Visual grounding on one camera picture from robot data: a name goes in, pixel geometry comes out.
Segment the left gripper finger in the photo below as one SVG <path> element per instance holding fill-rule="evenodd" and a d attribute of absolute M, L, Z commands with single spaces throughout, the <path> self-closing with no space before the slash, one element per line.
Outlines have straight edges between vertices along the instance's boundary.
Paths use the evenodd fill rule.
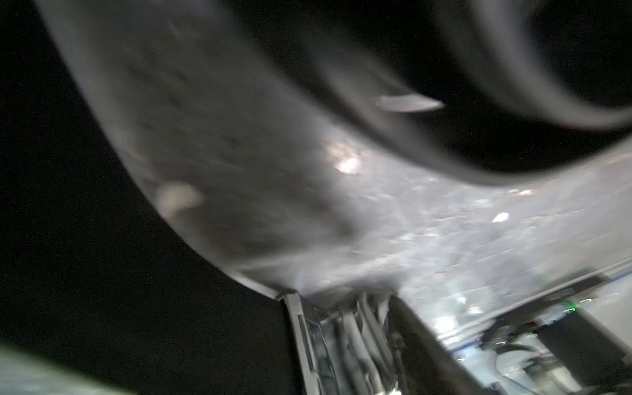
<path fill-rule="evenodd" d="M 399 297 L 388 302 L 388 337 L 403 394 L 486 394 Z"/>

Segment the curled black belt with buckle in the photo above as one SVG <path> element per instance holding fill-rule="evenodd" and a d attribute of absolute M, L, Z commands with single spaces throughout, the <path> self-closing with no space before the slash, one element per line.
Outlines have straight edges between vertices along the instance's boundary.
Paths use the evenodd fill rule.
<path fill-rule="evenodd" d="M 630 262 L 628 1 L 1 4 L 1 340 L 74 375 L 401 393 L 391 297 L 455 360 Z"/>

